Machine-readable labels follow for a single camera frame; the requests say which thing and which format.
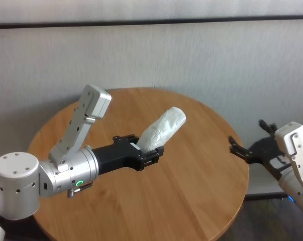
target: wooden tabletop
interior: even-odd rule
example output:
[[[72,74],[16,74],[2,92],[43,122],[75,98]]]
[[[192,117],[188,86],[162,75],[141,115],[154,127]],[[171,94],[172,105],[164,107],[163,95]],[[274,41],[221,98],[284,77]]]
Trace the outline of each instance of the wooden tabletop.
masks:
[[[176,106],[186,123],[165,145],[159,163],[141,172],[122,168],[98,176],[94,185],[67,198],[41,198],[34,215],[56,240],[216,240],[232,223],[248,184],[248,166],[229,152],[239,141],[228,123],[204,104],[153,88],[109,91],[112,102],[85,140],[94,148],[113,136],[137,136]],[[39,160],[63,136],[76,103],[51,118],[28,152]]]

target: dark floor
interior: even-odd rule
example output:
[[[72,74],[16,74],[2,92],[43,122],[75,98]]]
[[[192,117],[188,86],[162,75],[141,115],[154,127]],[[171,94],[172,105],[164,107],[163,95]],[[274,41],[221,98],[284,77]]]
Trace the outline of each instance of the dark floor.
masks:
[[[6,230],[7,240],[48,240],[33,217],[20,221],[8,221],[0,217],[0,226]],[[287,198],[244,201],[235,221],[219,239],[261,240],[303,241],[303,212]]]
[[[245,201],[219,241],[303,241],[303,212],[288,198]]]

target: wrapped object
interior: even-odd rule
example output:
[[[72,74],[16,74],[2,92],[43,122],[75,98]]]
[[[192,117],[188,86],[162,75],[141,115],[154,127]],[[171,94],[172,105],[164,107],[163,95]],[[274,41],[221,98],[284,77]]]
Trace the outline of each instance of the wrapped object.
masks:
[[[137,146],[143,153],[163,146],[185,121],[186,115],[181,109],[170,108],[142,133]]]

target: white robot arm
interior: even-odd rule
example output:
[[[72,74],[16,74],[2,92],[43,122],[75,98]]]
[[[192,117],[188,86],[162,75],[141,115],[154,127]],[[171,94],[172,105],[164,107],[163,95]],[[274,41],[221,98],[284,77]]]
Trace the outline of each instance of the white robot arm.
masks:
[[[98,175],[121,167],[141,171],[158,162],[164,147],[142,152],[135,135],[113,137],[112,145],[93,150],[89,146],[80,148],[90,126],[103,118],[110,101],[107,92],[87,85],[63,138],[47,160],[38,161],[24,152],[0,157],[1,216],[10,220],[26,218],[38,210],[40,195],[50,197],[67,190],[68,197],[72,197],[90,187]],[[0,241],[4,235],[0,227]]]
[[[303,210],[303,125],[291,122],[279,129],[260,120],[260,126],[271,137],[254,143],[249,150],[240,147],[229,137],[230,151],[246,163],[262,164],[278,180],[280,187]],[[276,168],[271,160],[285,156],[288,161]]]
[[[291,122],[275,132],[275,139],[291,162],[279,185],[303,210],[303,125]]]

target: blue light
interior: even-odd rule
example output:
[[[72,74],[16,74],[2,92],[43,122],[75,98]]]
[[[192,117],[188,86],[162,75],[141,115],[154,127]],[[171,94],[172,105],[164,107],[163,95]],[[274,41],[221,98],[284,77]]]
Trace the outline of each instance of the blue light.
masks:
[[[291,197],[291,196],[289,196],[288,197],[292,202],[294,202],[294,199]]]

